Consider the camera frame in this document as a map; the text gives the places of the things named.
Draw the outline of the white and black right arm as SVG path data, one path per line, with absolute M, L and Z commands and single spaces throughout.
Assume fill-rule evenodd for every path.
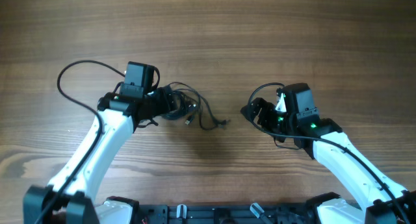
M 240 110 L 276 147 L 290 138 L 295 150 L 327 168 L 348 190 L 356 205 L 330 192 L 305 203 L 304 223 L 414 223 L 415 192 L 383 174 L 362 155 L 343 129 L 321 118 L 306 83 L 275 83 L 276 103 L 253 93 Z

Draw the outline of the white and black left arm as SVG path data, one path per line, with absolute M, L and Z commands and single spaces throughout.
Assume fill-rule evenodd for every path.
M 44 187 L 31 186 L 23 198 L 24 223 L 147 223 L 140 203 L 110 197 L 94 205 L 100 184 L 121 146 L 138 128 L 155 125 L 171 112 L 169 87 L 159 87 L 160 72 L 129 62 L 124 81 L 106 93 L 92 111 L 94 122 L 67 164 Z

